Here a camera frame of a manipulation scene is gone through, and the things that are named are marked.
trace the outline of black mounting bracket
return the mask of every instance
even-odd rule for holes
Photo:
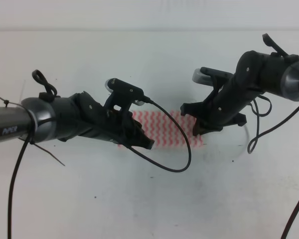
[[[213,122],[208,119],[213,100],[218,95],[221,88],[233,77],[233,74],[206,67],[202,67],[199,74],[200,77],[204,78],[201,81],[203,82],[202,84],[212,86],[213,91],[203,102],[191,104],[185,103],[180,108],[182,116],[189,114],[197,119],[193,128],[193,135],[197,136],[199,134],[219,132],[224,126],[243,126],[246,124],[246,116],[241,113],[237,113],[231,120],[221,125],[213,124]]]
[[[142,89],[116,78],[108,80],[106,88],[111,94],[104,106],[86,92],[71,97],[79,108],[82,120],[102,129],[89,128],[79,136],[151,149],[154,140],[145,135],[142,124],[133,119],[133,113],[129,111],[132,103],[140,105],[144,99]]]

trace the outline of black wire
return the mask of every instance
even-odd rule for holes
[[[53,91],[54,96],[56,96],[58,94],[56,88],[53,85],[51,85],[50,83],[48,83],[45,76],[39,70],[33,71],[32,77],[37,83],[39,83],[40,85],[43,85],[45,87],[47,94],[52,95],[52,91]]]
[[[281,235],[281,239],[286,239],[286,237],[288,235],[288,232],[289,232],[289,230],[290,230],[290,228],[291,228],[291,226],[292,226],[292,224],[293,224],[293,222],[294,222],[294,220],[295,220],[298,212],[299,212],[299,201],[298,201],[297,205],[295,206],[295,209],[293,210],[293,213],[290,215],[290,218],[289,218],[289,220],[288,220],[288,222],[286,224],[284,232]]]
[[[43,125],[44,123],[48,123],[48,122],[55,121],[55,120],[56,120],[56,117],[51,117],[51,118],[43,119],[43,120],[41,120],[41,121],[38,122],[38,127],[40,125]]]
[[[254,102],[255,108],[256,108],[256,112],[255,112],[255,115],[257,116],[257,132],[256,132],[256,137],[258,137],[259,136],[259,127],[260,127],[260,114],[259,114],[259,109],[258,109],[258,105],[257,105],[256,100],[253,100],[253,102]],[[247,152],[249,154],[251,154],[254,151],[254,149],[255,149],[255,147],[257,145],[257,142],[258,142],[258,138],[254,141],[254,144],[253,144],[252,148],[250,148],[251,144],[250,143],[248,144]]]
[[[32,143],[32,145],[34,145],[35,147],[38,147],[39,149],[43,150],[44,152],[50,154],[56,161],[58,161],[60,164],[62,164],[63,166],[65,166],[57,157],[55,157],[50,151],[46,150],[45,148],[42,148],[41,146],[37,145],[36,143]]]
[[[13,103],[13,102],[10,102],[10,101],[8,101],[8,100],[5,100],[5,99],[2,98],[2,97],[0,97],[0,100],[3,101],[3,103],[5,104],[6,107],[7,107],[8,104],[12,104],[12,105],[19,106],[19,107],[23,108],[23,109],[29,114],[31,120],[33,120],[33,119],[32,119],[32,115],[30,114],[30,112],[29,112],[23,105],[20,105],[20,104],[17,104],[17,103]]]
[[[8,237],[8,239],[11,239],[12,197],[13,197],[14,182],[15,182],[16,175],[18,173],[18,169],[19,169],[23,154],[24,154],[25,149],[26,149],[27,145],[29,144],[30,140],[31,140],[31,133],[28,134],[28,136],[26,137],[26,139],[23,143],[22,149],[19,153],[18,159],[16,161],[16,164],[15,164],[15,167],[14,167],[14,170],[13,170],[13,174],[12,174],[12,177],[11,177],[10,188],[9,188],[9,196],[8,196],[8,228],[7,228],[7,233],[8,233],[7,237]]]
[[[299,111],[299,106],[288,116],[286,117],[283,121],[281,121],[279,124],[277,124],[276,126],[270,128],[269,130],[265,131],[265,132],[262,132],[261,134],[257,135],[256,137],[254,137],[248,144],[247,146],[247,151],[248,153],[251,153],[250,152],[250,147],[251,147],[251,144],[255,141],[257,141],[260,137],[274,131],[275,129],[279,128],[280,126],[282,126],[284,123],[286,123],[288,120],[290,120],[296,113],[298,113]]]
[[[186,166],[184,168],[182,168],[182,169],[172,169],[172,168],[165,167],[164,165],[161,165],[161,164],[155,162],[154,160],[148,158],[144,154],[138,152],[137,150],[135,150],[134,148],[132,148],[129,144],[125,143],[117,135],[115,135],[113,133],[110,133],[110,132],[108,132],[108,131],[102,129],[101,127],[99,127],[97,125],[94,125],[92,123],[88,123],[88,122],[81,121],[81,120],[76,120],[76,119],[66,119],[65,121],[74,121],[76,123],[79,123],[82,126],[85,125],[85,126],[90,127],[90,128],[95,128],[97,131],[100,131],[101,133],[106,134],[107,136],[109,136],[110,138],[112,138],[113,140],[115,140],[118,144],[123,145],[124,147],[126,147],[127,149],[129,149],[130,151],[132,151],[133,153],[137,154],[139,157],[145,159],[146,161],[154,164],[155,166],[157,166],[157,167],[159,167],[161,169],[164,169],[164,170],[169,171],[169,172],[174,172],[174,173],[180,173],[180,172],[185,171],[190,166],[190,163],[191,163],[191,149],[190,149],[190,144],[189,144],[188,138],[187,138],[184,130],[179,126],[179,124],[177,123],[177,121],[166,110],[164,110],[161,106],[159,106],[158,104],[156,104],[153,101],[149,101],[147,103],[153,104],[157,108],[159,108],[161,111],[163,111],[173,121],[173,123],[177,126],[177,128],[180,130],[180,132],[184,136],[184,139],[185,139],[186,145],[187,145],[187,149],[188,149],[188,161],[187,161],[187,164],[186,164]]]
[[[269,105],[269,109],[268,109],[268,111],[267,111],[266,113],[264,113],[264,114],[260,114],[259,112],[257,113],[257,112],[254,110],[253,105],[252,105],[251,103],[248,104],[248,105],[251,107],[251,110],[252,110],[252,112],[253,112],[255,115],[259,115],[260,117],[266,117],[267,115],[270,114],[270,112],[271,112],[271,110],[272,110],[272,108],[273,108],[273,105],[271,104],[271,101],[270,101],[267,97],[265,97],[265,96],[261,96],[261,95],[259,95],[258,98],[263,99],[263,100],[269,102],[269,104],[270,104],[270,105]]]

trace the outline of white backdrop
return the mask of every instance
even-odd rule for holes
[[[299,0],[0,0],[0,29],[299,29]]]
[[[0,32],[0,95],[12,101],[37,96],[43,88],[31,72],[39,69],[64,97],[86,90],[103,104],[104,82],[117,77],[176,110],[211,90],[191,81],[195,68],[233,72],[245,51],[270,53],[262,33]],[[286,52],[299,54],[299,32],[268,33]],[[299,105],[266,96],[273,110],[261,119],[261,131]],[[266,103],[259,105],[267,110]],[[248,108],[243,113],[253,136],[256,117]],[[279,238],[299,199],[299,113],[262,138],[251,155],[241,127],[204,140],[207,145],[193,150],[192,165],[181,174],[109,142],[77,137],[41,144],[66,167],[30,146],[14,188],[13,238]],[[0,143],[0,239],[6,237],[8,187],[21,145]],[[187,158],[182,149],[146,153],[173,168]],[[299,239],[299,215],[289,238]]]

